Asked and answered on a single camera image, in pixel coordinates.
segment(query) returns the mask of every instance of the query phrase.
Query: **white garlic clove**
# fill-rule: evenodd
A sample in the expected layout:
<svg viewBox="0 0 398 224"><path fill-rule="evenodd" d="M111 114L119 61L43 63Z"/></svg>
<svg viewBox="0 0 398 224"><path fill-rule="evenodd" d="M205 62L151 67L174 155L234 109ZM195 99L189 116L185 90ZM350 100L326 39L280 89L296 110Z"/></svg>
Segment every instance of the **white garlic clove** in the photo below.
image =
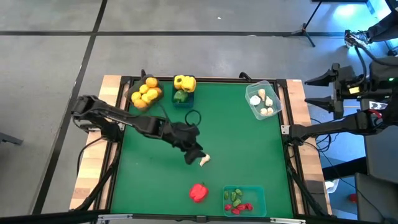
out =
<svg viewBox="0 0 398 224"><path fill-rule="evenodd" d="M272 104L273 104L272 99L270 99L270 98L267 96L267 99L266 99L266 106L272 106Z"/></svg>
<svg viewBox="0 0 398 224"><path fill-rule="evenodd" d="M274 109L272 109L272 108L268 108L267 111L268 111L268 115L271 115L274 113Z"/></svg>
<svg viewBox="0 0 398 224"><path fill-rule="evenodd" d="M250 98L250 104L253 106L259 105L260 102L261 102L261 99L257 95L254 95Z"/></svg>
<svg viewBox="0 0 398 224"><path fill-rule="evenodd" d="M267 116L267 115L268 115L268 110L267 110L267 108L261 109L261 110L260 110L260 114L261 114L262 116Z"/></svg>
<svg viewBox="0 0 398 224"><path fill-rule="evenodd" d="M210 160L210 156L208 154L206 154L205 157L202 157L201 161L199 162L200 166L203 166L206 162L208 162Z"/></svg>
<svg viewBox="0 0 398 224"><path fill-rule="evenodd" d="M261 97L261 99L263 101L266 100L266 90L265 89L260 89L259 90L259 96Z"/></svg>

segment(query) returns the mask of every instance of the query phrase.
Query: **red bell pepper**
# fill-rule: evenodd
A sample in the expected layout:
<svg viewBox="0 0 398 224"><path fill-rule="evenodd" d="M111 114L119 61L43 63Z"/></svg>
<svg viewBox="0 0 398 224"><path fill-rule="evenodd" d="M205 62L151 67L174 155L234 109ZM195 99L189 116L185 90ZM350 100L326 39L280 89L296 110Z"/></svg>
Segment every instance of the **red bell pepper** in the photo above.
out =
<svg viewBox="0 0 398 224"><path fill-rule="evenodd" d="M234 209L232 209L232 213L235 214L235 215L239 215L241 213L241 211L236 209L236 208L234 208Z"/></svg>
<svg viewBox="0 0 398 224"><path fill-rule="evenodd" d="M251 203L246 203L245 206L247 210L249 211L253 210L253 205L251 205Z"/></svg>
<svg viewBox="0 0 398 224"><path fill-rule="evenodd" d="M195 184L189 191L189 197L196 203L203 201L209 190L202 184Z"/></svg>
<svg viewBox="0 0 398 224"><path fill-rule="evenodd" d="M228 211L229 209L232 208L232 205L225 205L225 210Z"/></svg>
<svg viewBox="0 0 398 224"><path fill-rule="evenodd" d="M236 208L240 211L243 211L246 210L246 205L238 205Z"/></svg>

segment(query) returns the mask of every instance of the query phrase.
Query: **gray floor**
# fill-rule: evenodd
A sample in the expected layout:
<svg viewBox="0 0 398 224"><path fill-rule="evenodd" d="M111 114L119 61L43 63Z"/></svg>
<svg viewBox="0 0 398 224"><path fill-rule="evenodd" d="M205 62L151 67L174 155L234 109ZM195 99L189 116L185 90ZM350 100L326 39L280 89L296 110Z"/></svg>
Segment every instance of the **gray floor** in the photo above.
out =
<svg viewBox="0 0 398 224"><path fill-rule="evenodd" d="M92 30L100 4L2 0L0 30ZM100 30L290 31L315 6L310 0L109 0ZM343 32L375 21L365 4L325 3L308 30ZM104 74L138 75L142 68L155 75L236 77L245 71L258 78L306 80L338 62L361 72L343 39L313 40L316 48L301 37L97 37L80 94L97 94ZM88 37L0 36L0 130L24 139L19 147L0 144L0 217L28 213L87 43ZM387 49L374 44L370 50L382 56ZM307 96L328 95L321 88L305 90ZM310 111L323 121L331 118L314 107ZM44 212L68 209L85 138L76 127L68 129ZM347 161L346 154L354 158L363 151L347 144L350 140L339 141L345 152L330 150L334 159Z"/></svg>

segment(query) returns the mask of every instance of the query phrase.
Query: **green vegetable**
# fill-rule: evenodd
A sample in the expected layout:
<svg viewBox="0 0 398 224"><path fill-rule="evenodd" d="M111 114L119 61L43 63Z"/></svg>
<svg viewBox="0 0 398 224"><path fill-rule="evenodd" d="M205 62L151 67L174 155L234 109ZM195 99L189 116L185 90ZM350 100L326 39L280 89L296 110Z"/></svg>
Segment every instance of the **green vegetable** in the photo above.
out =
<svg viewBox="0 0 398 224"><path fill-rule="evenodd" d="M242 196L242 195L243 195L243 192L242 192L240 189L236 189L235 192L236 192L239 196Z"/></svg>
<svg viewBox="0 0 398 224"><path fill-rule="evenodd" d="M232 203L232 206L236 207L236 206L240 205L241 202L242 202L241 199L238 198Z"/></svg>
<svg viewBox="0 0 398 224"><path fill-rule="evenodd" d="M173 97L174 101L178 103L184 103L187 100L187 98L188 98L188 93L183 90L175 92Z"/></svg>
<svg viewBox="0 0 398 224"><path fill-rule="evenodd" d="M236 192L231 193L231 200L234 202L236 200Z"/></svg>

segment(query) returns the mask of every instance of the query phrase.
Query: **wooden table frame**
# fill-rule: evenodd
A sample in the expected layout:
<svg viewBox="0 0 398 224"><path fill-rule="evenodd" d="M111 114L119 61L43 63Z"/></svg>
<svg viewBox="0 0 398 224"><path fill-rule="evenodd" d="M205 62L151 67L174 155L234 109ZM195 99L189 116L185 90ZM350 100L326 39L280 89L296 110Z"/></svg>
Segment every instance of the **wooden table frame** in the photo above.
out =
<svg viewBox="0 0 398 224"><path fill-rule="evenodd" d="M105 75L103 78L102 86L99 91L98 98L107 102L112 106L117 106L123 110L127 109L126 98L124 97L125 92L129 88L130 77L124 77L121 75ZM278 94L279 98L284 105L282 110L282 119L284 124L293 122L294 124L302 124L304 126L311 125L310 115L308 112L307 103L304 102L305 95L301 80L278 80ZM89 133L87 143L100 137L99 132ZM309 143L316 144L314 138L307 140ZM107 141L100 140L96 144L88 147L82 156L80 170L73 191L70 208L76 208L79 206L84 199L90 194L95 185L98 183L101 175L106 171L106 168L112 163L113 156L116 152L118 143L107 143ZM303 177L304 181L315 180L324 183L322 167L319 160L318 151L308 145L299 146L298 151L294 153L293 147L288 147L290 155L299 156L291 158L292 164L298 174ZM105 209L108 208L107 199L112 197L109 189L111 186L109 183L114 181L115 176L111 177L106 185L104 186L100 200L96 200L90 207L91 209ZM308 205L303 202L302 194L296 183L294 185L294 194L292 197L292 203L296 203L297 206L294 209L295 214L309 214ZM325 200L327 204L328 213L331 214L331 207L328 198L328 194L323 184Z"/></svg>

